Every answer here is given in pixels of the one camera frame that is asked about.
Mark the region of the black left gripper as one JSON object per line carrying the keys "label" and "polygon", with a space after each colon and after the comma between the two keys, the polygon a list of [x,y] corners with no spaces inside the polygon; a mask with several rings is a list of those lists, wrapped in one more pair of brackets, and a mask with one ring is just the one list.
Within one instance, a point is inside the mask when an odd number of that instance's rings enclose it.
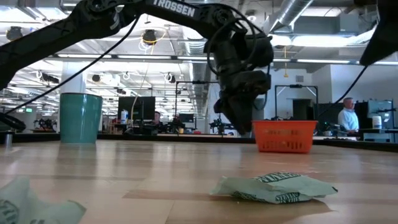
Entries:
{"label": "black left gripper", "polygon": [[270,89],[269,68],[274,60],[272,37],[256,28],[206,28],[204,53],[209,69],[220,85],[220,99],[213,106],[240,135],[252,130],[254,99]]}

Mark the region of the orange plastic basket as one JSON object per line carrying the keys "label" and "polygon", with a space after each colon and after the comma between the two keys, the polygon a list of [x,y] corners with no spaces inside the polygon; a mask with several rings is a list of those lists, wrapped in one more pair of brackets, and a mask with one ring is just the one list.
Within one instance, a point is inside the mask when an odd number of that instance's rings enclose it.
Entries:
{"label": "orange plastic basket", "polygon": [[309,153],[317,121],[253,121],[259,152]]}

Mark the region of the green stevia packet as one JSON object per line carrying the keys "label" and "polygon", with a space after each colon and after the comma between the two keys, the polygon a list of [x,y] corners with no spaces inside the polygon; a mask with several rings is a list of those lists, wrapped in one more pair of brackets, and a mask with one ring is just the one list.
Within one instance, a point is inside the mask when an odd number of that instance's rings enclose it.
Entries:
{"label": "green stevia packet", "polygon": [[27,177],[16,177],[0,187],[0,224],[79,224],[86,208],[71,200],[45,202]]}
{"label": "green stevia packet", "polygon": [[273,172],[253,178],[221,177],[211,195],[229,195],[257,202],[285,204],[306,202],[336,194],[327,182],[292,172]]}

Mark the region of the black monitor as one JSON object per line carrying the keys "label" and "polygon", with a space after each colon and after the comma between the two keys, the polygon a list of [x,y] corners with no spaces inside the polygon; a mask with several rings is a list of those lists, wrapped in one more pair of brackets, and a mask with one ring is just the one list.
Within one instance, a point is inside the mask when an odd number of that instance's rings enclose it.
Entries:
{"label": "black monitor", "polygon": [[155,113],[154,96],[125,96],[118,100],[118,120],[121,117],[121,111],[127,110],[128,119],[133,120],[152,120]]}

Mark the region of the teal cup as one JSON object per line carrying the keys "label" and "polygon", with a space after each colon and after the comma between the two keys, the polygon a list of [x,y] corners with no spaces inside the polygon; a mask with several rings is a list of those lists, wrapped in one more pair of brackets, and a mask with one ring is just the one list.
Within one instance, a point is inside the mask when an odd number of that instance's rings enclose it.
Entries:
{"label": "teal cup", "polygon": [[103,99],[86,93],[60,95],[60,140],[65,144],[94,144],[100,128]]}

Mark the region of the black gantry frame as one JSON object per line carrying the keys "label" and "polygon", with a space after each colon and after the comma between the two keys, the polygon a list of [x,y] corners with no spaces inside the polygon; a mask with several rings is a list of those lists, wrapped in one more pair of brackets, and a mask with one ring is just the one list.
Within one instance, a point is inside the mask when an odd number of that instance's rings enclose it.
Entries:
{"label": "black gantry frame", "polygon": [[274,86],[274,114],[277,116],[277,97],[286,88],[306,88],[313,96],[315,96],[315,105],[313,106],[313,116],[314,119],[319,117],[319,97],[318,97],[318,87],[315,85],[301,85],[301,84],[291,84],[291,85],[275,85]]}
{"label": "black gantry frame", "polygon": [[[197,121],[206,121],[205,116],[208,112],[208,90],[212,84],[218,84],[218,82],[209,81],[176,81],[175,83],[175,103],[174,103],[174,116],[180,116],[181,114],[193,114],[193,127],[197,129]],[[190,104],[189,111],[183,110],[183,101],[179,100],[178,97],[183,92],[188,93],[188,101]]]}

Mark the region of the silver ceiling duct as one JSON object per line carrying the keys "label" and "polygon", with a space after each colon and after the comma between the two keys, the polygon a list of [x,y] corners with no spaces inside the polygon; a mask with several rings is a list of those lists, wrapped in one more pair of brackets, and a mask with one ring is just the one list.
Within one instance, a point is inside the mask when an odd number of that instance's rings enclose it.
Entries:
{"label": "silver ceiling duct", "polygon": [[292,33],[294,24],[314,0],[283,0],[280,9],[271,15],[269,32]]}

